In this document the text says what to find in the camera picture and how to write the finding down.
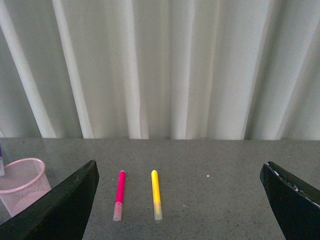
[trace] tabletop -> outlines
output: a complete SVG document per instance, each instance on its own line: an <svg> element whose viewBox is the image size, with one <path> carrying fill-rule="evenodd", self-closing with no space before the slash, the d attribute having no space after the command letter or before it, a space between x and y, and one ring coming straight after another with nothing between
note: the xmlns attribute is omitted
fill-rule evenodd
<svg viewBox="0 0 320 240"><path fill-rule="evenodd" d="M99 184L84 240L284 240L259 179L273 161L320 189L320 141L0 138L4 164L45 162L55 187L89 160ZM126 172L122 220L113 221L119 171ZM151 172L158 171L161 221ZM0 203L0 224L10 218Z"/></svg>

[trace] yellow marker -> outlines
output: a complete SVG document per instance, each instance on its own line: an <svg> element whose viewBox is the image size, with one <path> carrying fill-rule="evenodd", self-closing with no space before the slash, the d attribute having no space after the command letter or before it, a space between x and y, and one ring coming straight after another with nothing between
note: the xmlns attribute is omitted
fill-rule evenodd
<svg viewBox="0 0 320 240"><path fill-rule="evenodd" d="M162 211L161 211L158 172L156 170L153 170L151 172L151 180L152 180L154 220L159 221L162 219Z"/></svg>

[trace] curtain fold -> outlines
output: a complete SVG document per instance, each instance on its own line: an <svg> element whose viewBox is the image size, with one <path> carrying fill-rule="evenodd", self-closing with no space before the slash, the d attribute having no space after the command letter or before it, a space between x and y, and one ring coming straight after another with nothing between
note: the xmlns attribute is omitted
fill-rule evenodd
<svg viewBox="0 0 320 240"><path fill-rule="evenodd" d="M320 140L319 9L0 0L0 137Z"/></svg>

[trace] pink marker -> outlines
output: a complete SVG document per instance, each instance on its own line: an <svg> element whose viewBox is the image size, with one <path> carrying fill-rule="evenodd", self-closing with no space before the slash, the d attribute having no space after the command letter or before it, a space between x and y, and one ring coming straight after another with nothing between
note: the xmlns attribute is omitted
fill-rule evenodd
<svg viewBox="0 0 320 240"><path fill-rule="evenodd" d="M115 222L121 220L122 203L124 202L124 194L125 194L125 182L126 182L126 173L125 171L120 171L119 179L118 179L118 190L116 192L114 213L113 213L113 221Z"/></svg>

